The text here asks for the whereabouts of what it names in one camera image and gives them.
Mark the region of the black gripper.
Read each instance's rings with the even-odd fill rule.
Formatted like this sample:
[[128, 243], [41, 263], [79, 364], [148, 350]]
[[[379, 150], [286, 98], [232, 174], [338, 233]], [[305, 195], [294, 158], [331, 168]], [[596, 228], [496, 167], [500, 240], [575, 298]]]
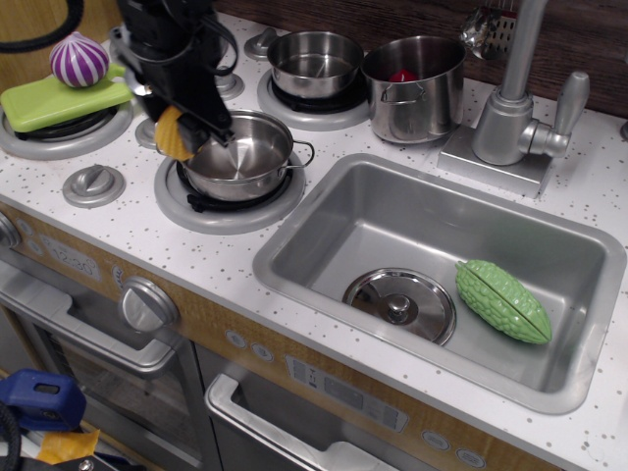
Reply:
[[224, 47], [234, 43], [228, 30], [221, 26], [188, 30], [118, 26], [110, 31], [110, 39], [128, 68], [128, 84], [148, 88], [138, 97], [147, 115], [157, 122], [169, 106], [182, 112], [177, 124], [187, 151], [198, 153], [211, 139], [234, 140], [232, 116], [214, 81], [214, 76], [233, 70], [218, 68]]

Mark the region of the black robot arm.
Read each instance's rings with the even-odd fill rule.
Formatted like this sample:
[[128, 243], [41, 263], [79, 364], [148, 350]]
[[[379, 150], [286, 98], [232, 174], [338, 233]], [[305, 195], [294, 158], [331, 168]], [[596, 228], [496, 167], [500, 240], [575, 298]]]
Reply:
[[216, 77], [234, 71], [238, 48], [210, 1], [120, 1], [124, 24], [111, 34], [131, 79], [148, 88], [137, 99], [157, 121], [169, 106], [183, 113], [183, 143], [197, 153], [212, 139], [234, 140], [232, 116]]

